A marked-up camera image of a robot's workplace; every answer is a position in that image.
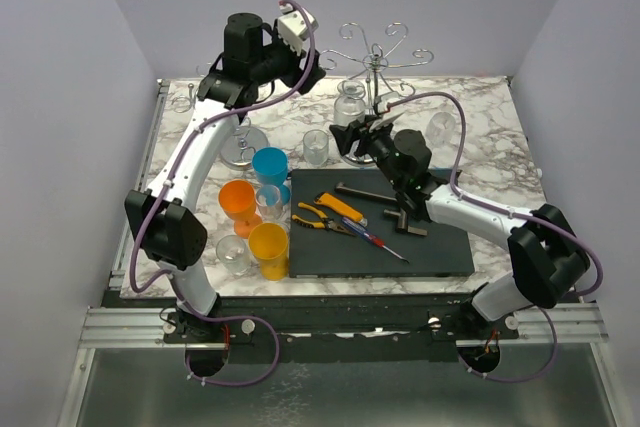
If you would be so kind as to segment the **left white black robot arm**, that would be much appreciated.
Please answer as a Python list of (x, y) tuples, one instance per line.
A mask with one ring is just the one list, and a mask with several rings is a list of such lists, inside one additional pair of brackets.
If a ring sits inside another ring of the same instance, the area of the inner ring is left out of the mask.
[(282, 0), (272, 24), (258, 15), (231, 15), (224, 47), (201, 79), (191, 120), (157, 177), (125, 198), (134, 239), (129, 285), (140, 294), (167, 276), (179, 309), (191, 313), (187, 329), (201, 342), (222, 327), (214, 311), (218, 294), (201, 260), (207, 230), (195, 208), (222, 147), (244, 117), (307, 93), (324, 72), (315, 47), (315, 18), (293, 0)]

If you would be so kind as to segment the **clear stemless wine glass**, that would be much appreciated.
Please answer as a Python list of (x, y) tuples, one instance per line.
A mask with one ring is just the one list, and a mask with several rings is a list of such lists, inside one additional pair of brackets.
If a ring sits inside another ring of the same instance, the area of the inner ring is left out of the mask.
[(353, 121), (363, 120), (367, 111), (364, 85), (357, 80), (344, 80), (338, 85), (338, 92), (334, 102), (334, 124), (348, 126)]

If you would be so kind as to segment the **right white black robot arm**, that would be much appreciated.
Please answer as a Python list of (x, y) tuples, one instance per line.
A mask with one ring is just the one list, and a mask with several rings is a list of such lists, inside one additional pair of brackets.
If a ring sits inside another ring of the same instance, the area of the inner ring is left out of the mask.
[(409, 215), (479, 236), (510, 256), (511, 273), (477, 289), (461, 312), (467, 336), (485, 337), (498, 319), (516, 310), (554, 307), (587, 272), (587, 252), (558, 208), (545, 204), (527, 210), (472, 196), (455, 179), (430, 172), (432, 152), (421, 132), (392, 128), (391, 121), (367, 116), (333, 125), (330, 132), (339, 153), (374, 161)]

